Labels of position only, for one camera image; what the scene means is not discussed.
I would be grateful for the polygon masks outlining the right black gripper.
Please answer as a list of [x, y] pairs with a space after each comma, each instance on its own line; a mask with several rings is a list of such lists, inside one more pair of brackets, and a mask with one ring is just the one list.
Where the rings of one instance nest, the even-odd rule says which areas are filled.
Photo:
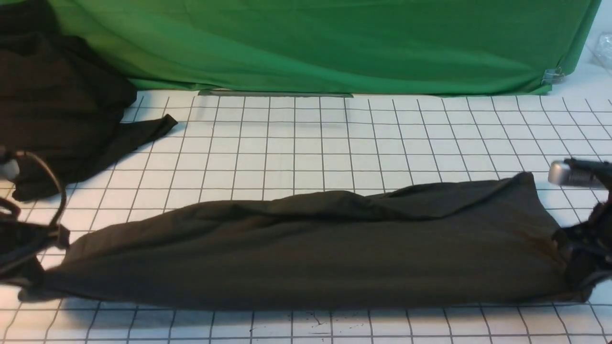
[[552, 240], [562, 257], [567, 290], [556, 302], [586, 302], [597, 285], [612, 275], [611, 202], [595, 205], [588, 219], [557, 229]]

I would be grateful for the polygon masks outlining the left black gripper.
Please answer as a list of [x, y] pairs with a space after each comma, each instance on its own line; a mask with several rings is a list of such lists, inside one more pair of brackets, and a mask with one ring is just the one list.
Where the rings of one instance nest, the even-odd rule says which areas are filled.
[[21, 209], [1, 199], [0, 282], [33, 287], [42, 282], [44, 268], [37, 255], [48, 248], [69, 248], [70, 231], [58, 223], [33, 224], [19, 220]]

